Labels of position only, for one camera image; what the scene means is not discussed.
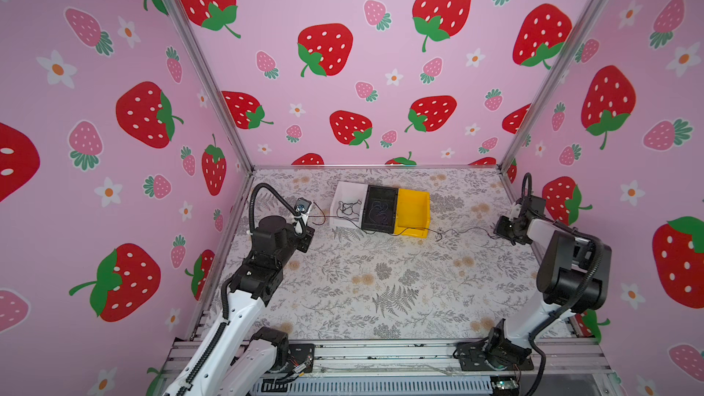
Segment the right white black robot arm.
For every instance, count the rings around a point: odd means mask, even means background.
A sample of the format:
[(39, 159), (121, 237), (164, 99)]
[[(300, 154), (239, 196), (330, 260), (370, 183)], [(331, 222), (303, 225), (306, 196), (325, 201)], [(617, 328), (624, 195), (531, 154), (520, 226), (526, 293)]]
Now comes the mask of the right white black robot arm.
[(545, 216), (546, 198), (532, 193), (532, 176), (522, 180), (522, 195), (494, 234), (513, 244), (539, 245), (544, 256), (537, 292), (513, 317), (502, 319), (483, 347), (495, 370), (522, 366), (537, 351), (535, 341), (559, 320), (597, 310), (608, 293), (612, 250), (596, 236)]

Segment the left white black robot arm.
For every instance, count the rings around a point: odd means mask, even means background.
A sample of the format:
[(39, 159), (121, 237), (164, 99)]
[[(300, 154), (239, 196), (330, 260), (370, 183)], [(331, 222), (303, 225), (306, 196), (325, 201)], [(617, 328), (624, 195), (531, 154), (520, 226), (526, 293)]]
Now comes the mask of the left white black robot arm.
[[(270, 192), (291, 214), (255, 220), (260, 191)], [(266, 309), (295, 252), (306, 253), (315, 235), (307, 225), (313, 203), (302, 197), (292, 205), (271, 185), (257, 184), (249, 199), (251, 250), (220, 289), (221, 313), (189, 363), (165, 395), (246, 395), (272, 369), (284, 368), (289, 341), (282, 331), (262, 328), (236, 356), (251, 326)]]

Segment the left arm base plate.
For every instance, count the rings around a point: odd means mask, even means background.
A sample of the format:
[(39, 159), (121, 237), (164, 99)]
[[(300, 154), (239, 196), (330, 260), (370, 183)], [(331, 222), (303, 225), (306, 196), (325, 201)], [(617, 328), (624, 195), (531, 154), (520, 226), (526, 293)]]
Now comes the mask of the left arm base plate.
[(245, 366), (248, 371), (260, 371), (262, 374), (287, 374), (296, 367), (303, 366), (305, 372), (313, 369), (315, 344), (293, 343), (275, 346), (269, 341), (252, 341), (238, 357), (236, 365)]

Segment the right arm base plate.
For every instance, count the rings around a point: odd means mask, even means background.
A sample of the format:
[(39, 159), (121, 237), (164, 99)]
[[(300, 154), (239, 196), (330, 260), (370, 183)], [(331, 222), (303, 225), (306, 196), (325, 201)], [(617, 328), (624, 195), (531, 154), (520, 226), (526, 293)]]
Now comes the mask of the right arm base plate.
[(530, 348), (521, 348), (511, 342), (488, 346), (482, 340), (457, 344), (453, 358), (463, 371), (531, 371), (535, 369), (531, 354)]

